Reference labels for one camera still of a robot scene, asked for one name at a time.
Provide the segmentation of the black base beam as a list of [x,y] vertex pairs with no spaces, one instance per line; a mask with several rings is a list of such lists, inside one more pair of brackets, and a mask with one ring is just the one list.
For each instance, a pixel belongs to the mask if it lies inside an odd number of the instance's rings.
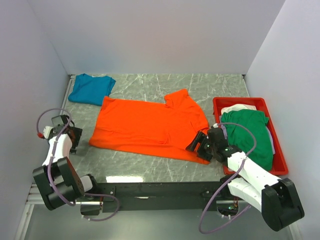
[[[116,197],[120,211],[203,210],[220,185],[220,181],[98,183],[94,193]],[[217,202],[233,204],[236,199],[225,187],[208,211],[216,211]],[[84,216],[113,213],[117,209],[117,202],[109,197],[85,196],[80,202]]]

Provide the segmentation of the aluminium frame rail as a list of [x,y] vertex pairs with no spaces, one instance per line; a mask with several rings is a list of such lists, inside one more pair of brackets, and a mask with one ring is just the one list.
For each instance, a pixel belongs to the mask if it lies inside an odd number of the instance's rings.
[[51,174],[52,169],[56,169],[57,175],[64,175],[66,177],[69,186],[62,182],[60,184],[61,187],[70,189],[75,187],[77,190],[80,190],[80,187],[82,187],[81,183],[77,186],[79,177],[68,159],[70,147],[72,146],[71,140],[68,136],[63,136],[62,139],[59,139],[62,136],[62,132],[70,124],[71,114],[68,113],[68,116],[69,121],[67,125],[64,126],[58,135],[56,137],[49,136],[47,142],[50,147],[44,164],[33,171],[33,178],[36,182],[38,195],[41,196],[42,203],[46,205],[49,210],[54,210],[68,202],[65,197],[60,200],[59,197],[61,197],[62,194],[57,194],[55,192],[57,186],[55,185]]

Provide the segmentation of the folded blue t shirt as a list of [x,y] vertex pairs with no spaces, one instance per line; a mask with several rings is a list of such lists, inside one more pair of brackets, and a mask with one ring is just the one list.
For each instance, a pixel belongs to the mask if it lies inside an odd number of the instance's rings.
[[111,94],[116,80],[110,76],[90,76],[85,73],[75,77],[68,100],[73,103],[102,106],[104,98]]

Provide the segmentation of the orange t shirt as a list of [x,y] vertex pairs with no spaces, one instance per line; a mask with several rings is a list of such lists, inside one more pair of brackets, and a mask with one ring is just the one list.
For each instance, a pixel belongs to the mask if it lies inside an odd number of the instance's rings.
[[164,96],[164,103],[105,97],[89,144],[96,148],[177,159],[207,165],[186,150],[209,123],[186,89]]

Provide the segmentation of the white t shirt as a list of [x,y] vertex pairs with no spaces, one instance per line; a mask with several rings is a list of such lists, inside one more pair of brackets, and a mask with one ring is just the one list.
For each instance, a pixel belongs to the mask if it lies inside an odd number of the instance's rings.
[[221,109],[221,115],[224,113],[229,113],[231,111],[240,111],[240,110],[253,110],[256,111],[257,108],[254,105],[248,105],[248,104],[242,104],[242,103],[237,103],[228,107],[224,107]]

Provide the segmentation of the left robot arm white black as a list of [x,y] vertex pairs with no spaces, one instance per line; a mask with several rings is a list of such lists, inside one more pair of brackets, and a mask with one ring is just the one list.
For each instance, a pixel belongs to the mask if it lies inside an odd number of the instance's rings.
[[100,195],[97,181],[91,174],[80,177],[74,169],[70,154],[76,153],[82,129],[66,114],[51,119],[52,126],[46,126],[37,136],[49,144],[49,150],[42,166],[32,172],[33,179],[45,206],[50,210],[66,204],[74,204],[81,197],[88,201]]

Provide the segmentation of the green t shirt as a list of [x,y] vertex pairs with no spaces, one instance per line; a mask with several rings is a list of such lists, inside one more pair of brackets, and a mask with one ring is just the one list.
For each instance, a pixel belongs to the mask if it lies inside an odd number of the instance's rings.
[[267,130],[269,118],[259,110],[241,109],[223,113],[220,121],[225,125],[227,140],[235,145],[257,165],[270,171],[273,165],[274,151]]

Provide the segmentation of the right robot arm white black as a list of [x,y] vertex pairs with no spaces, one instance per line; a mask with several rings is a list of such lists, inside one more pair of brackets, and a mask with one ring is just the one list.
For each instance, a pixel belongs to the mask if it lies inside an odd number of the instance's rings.
[[207,133],[199,131],[185,149],[207,161],[214,158],[234,171],[213,193],[205,211],[220,194],[226,200],[234,196],[246,201],[260,211],[265,223],[276,232],[305,216],[294,182],[264,170],[248,153],[230,145],[221,128],[211,127]]

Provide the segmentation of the lavender t shirt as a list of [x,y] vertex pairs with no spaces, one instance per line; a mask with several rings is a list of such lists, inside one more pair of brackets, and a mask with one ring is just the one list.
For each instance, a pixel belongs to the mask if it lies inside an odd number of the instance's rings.
[[[221,129],[223,131],[224,138],[227,140],[228,139],[228,134],[227,134],[226,127],[224,125],[221,125],[220,127],[221,127]],[[272,134],[271,134],[270,130],[267,127],[265,127],[265,128],[266,128],[266,130],[268,132],[268,136],[269,136],[269,140],[270,140],[271,148],[272,148],[272,154],[274,155],[276,153],[276,151],[275,151],[275,147],[274,147],[273,137],[272,137]]]

